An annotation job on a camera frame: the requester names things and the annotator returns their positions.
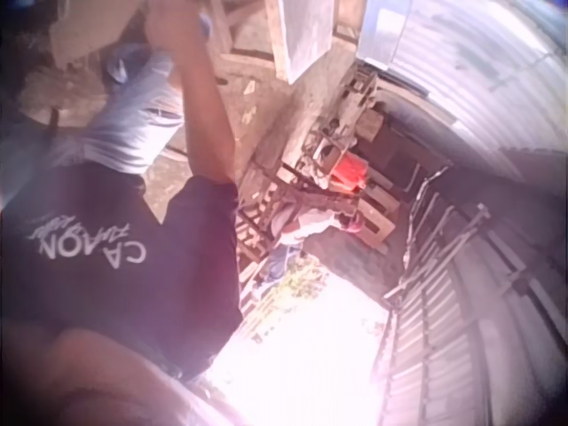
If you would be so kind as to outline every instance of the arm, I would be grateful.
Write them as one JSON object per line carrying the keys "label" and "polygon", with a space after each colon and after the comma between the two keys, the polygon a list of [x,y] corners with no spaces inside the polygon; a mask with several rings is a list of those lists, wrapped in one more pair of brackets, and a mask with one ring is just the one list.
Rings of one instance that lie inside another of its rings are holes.
{"label": "arm", "polygon": [[297,243],[298,239],[295,237],[295,234],[297,234],[301,229],[302,225],[300,224],[300,221],[298,219],[284,226],[280,233],[279,242],[287,245]]}
{"label": "arm", "polygon": [[150,6],[148,39],[153,46],[172,55],[175,79],[179,80],[184,94],[186,143],[192,172],[216,183],[232,183],[235,140],[201,32],[197,4],[186,0],[153,0]]}

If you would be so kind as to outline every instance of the wooden structure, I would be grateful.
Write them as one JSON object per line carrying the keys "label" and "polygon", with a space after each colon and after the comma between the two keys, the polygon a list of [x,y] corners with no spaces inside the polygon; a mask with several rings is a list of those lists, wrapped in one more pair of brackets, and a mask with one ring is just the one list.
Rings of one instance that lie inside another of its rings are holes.
{"label": "wooden structure", "polygon": [[[335,0],[250,0],[235,6],[209,0],[209,12],[223,59],[273,69],[277,78],[291,84],[331,49],[333,41],[356,46],[335,29],[337,5]],[[232,29],[263,9],[272,52],[235,49]]]}
{"label": "wooden structure", "polygon": [[265,0],[276,76],[290,84],[331,49],[335,0]]}
{"label": "wooden structure", "polygon": [[223,0],[209,0],[209,13],[213,20],[213,29],[217,48],[223,59],[250,64],[269,69],[276,69],[274,56],[270,52],[235,49],[232,29],[251,15],[264,9],[264,0],[251,0],[228,9]]}
{"label": "wooden structure", "polygon": [[[249,171],[253,168],[260,170],[268,185],[265,185],[257,196],[258,202],[255,205],[241,207],[237,215],[237,255],[241,271],[239,278],[243,311],[246,311],[244,302],[247,301],[256,276],[279,237],[273,236],[270,228],[274,214],[282,206],[286,204],[295,206],[292,217],[297,216],[300,209],[305,207],[331,209],[349,215],[354,215],[358,209],[358,197],[355,195],[321,189],[286,163],[279,164],[277,171],[268,170],[254,159],[251,161],[251,166]],[[290,183],[278,176],[280,169],[294,177]]]}

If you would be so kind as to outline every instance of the wooden beam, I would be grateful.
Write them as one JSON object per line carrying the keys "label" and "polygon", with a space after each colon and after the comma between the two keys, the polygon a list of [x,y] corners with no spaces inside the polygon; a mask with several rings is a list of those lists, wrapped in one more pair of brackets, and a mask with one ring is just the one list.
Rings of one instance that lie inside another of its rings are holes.
{"label": "wooden beam", "polygon": [[263,67],[272,71],[276,70],[274,57],[270,53],[266,53],[264,51],[233,49],[230,53],[222,53],[221,58],[244,65]]}
{"label": "wooden beam", "polygon": [[356,38],[348,37],[347,35],[334,32],[334,43],[342,46],[344,49],[348,51],[356,52],[359,40]]}
{"label": "wooden beam", "polygon": [[233,48],[233,36],[223,0],[209,0],[209,10],[213,21],[213,37],[218,48],[222,53],[229,53]]}
{"label": "wooden beam", "polygon": [[251,3],[247,3],[233,11],[227,13],[227,23],[229,27],[234,27],[240,24],[249,16],[254,15],[264,9],[264,2],[262,0],[254,0]]}

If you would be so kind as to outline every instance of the person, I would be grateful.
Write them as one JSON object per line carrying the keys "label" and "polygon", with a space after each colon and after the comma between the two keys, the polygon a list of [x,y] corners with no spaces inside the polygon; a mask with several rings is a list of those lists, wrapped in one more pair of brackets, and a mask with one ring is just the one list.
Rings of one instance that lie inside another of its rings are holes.
{"label": "person", "polygon": [[[183,385],[242,321],[235,140],[203,22],[193,2],[150,1],[152,50],[120,49],[103,111],[5,207],[3,418],[228,424]],[[160,224],[140,175],[184,124],[193,177]]]}
{"label": "person", "polygon": [[264,264],[264,279],[253,290],[253,297],[261,300],[263,294],[277,286],[288,270],[290,262],[301,255],[304,240],[310,235],[323,233],[330,226],[347,233],[358,233],[363,228],[364,218],[360,212],[349,216],[331,209],[302,208],[292,218],[295,206],[284,206],[271,222],[272,235],[277,238],[274,248]]}

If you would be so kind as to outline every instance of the wooden plank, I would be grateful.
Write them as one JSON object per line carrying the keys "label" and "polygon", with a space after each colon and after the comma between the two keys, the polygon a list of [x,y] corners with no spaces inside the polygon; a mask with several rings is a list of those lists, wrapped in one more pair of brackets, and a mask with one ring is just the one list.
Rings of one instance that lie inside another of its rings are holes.
{"label": "wooden plank", "polygon": [[234,27],[243,22],[246,18],[260,12],[264,9],[264,2],[262,0],[254,0],[250,3],[244,4],[237,9],[227,13],[227,24],[229,27]]}
{"label": "wooden plank", "polygon": [[276,70],[274,57],[270,53],[263,51],[245,51],[241,49],[233,49],[230,53],[221,53],[221,58],[230,60],[231,62],[238,62],[244,65],[252,65],[255,67]]}
{"label": "wooden plank", "polygon": [[388,233],[394,230],[395,225],[383,213],[369,204],[368,201],[359,200],[359,211],[372,223],[377,225],[380,230],[389,230]]}
{"label": "wooden plank", "polygon": [[396,226],[365,200],[359,200],[359,211],[366,219],[379,228],[379,232],[374,233],[364,226],[357,236],[368,246],[380,250],[384,240],[394,231]]}
{"label": "wooden plank", "polygon": [[400,207],[400,201],[387,193],[380,186],[367,186],[365,193],[384,207],[387,216],[396,212]]}
{"label": "wooden plank", "polygon": [[213,21],[213,38],[222,53],[229,53],[233,48],[231,26],[223,5],[223,0],[209,0],[209,12]]}
{"label": "wooden plank", "polygon": [[384,115],[374,109],[366,109],[355,124],[355,131],[363,139],[373,142],[384,123]]}
{"label": "wooden plank", "polygon": [[331,49],[334,0],[264,0],[276,76],[290,84]]}
{"label": "wooden plank", "polygon": [[334,33],[334,43],[342,46],[344,49],[348,51],[356,52],[358,41],[359,40],[357,40],[356,38],[351,38],[348,37],[347,35]]}

